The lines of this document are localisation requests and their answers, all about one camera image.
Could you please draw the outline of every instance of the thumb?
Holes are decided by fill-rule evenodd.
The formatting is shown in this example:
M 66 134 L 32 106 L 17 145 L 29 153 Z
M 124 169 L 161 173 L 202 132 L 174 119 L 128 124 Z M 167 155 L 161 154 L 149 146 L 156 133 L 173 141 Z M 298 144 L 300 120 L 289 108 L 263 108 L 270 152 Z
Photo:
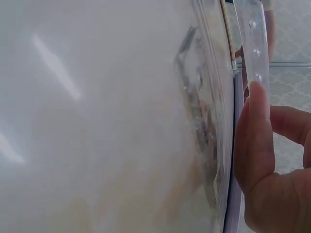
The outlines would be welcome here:
M 267 93 L 258 82 L 250 84 L 245 187 L 247 192 L 274 173 L 275 155 Z

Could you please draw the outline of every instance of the white appliance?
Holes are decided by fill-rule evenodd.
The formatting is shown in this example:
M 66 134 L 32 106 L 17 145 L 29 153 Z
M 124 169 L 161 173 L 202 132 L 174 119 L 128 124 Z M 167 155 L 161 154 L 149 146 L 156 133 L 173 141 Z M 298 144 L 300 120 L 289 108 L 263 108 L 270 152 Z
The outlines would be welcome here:
M 217 0 L 5 0 L 1 233 L 236 233 L 241 79 Z

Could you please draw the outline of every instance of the finger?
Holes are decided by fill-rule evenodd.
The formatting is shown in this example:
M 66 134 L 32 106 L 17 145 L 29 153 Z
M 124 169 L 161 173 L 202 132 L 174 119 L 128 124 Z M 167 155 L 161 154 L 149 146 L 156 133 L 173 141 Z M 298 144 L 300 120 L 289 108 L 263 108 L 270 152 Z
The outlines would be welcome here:
M 259 181 L 274 173 L 275 155 L 267 94 L 258 82 L 250 84 L 249 128 L 245 195 Z
M 291 107 L 271 106 L 273 131 L 305 147 L 303 163 L 311 167 L 311 114 Z
M 241 187 L 244 187 L 243 177 L 245 175 L 247 158 L 247 134 L 249 122 L 249 98 L 246 99 L 244 108 L 239 118 L 234 142 L 233 169 L 234 174 Z
M 235 52 L 235 59 L 237 59 L 237 58 L 239 58 L 239 57 L 242 57 L 242 55 L 243 55 L 243 50 L 242 50 L 242 48 L 240 48 L 239 50 L 237 50 L 236 52 Z

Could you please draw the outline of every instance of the person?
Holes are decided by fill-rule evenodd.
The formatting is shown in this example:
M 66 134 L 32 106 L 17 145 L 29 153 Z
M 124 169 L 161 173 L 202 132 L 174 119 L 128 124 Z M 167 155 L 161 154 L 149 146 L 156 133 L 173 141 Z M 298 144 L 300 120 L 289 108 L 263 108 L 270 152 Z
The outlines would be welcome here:
M 236 128 L 233 165 L 246 224 L 257 233 L 311 232 L 311 113 L 267 107 L 257 82 L 250 91 Z M 273 132 L 304 146 L 304 169 L 275 173 Z

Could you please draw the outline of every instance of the clear plastic handle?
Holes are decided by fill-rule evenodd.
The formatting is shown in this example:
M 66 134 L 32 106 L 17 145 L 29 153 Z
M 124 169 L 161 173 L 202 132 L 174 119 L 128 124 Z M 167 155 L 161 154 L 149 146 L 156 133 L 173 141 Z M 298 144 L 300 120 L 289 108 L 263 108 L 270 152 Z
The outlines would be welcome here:
M 234 0 L 242 38 L 248 84 L 260 82 L 269 94 L 269 53 L 260 0 Z

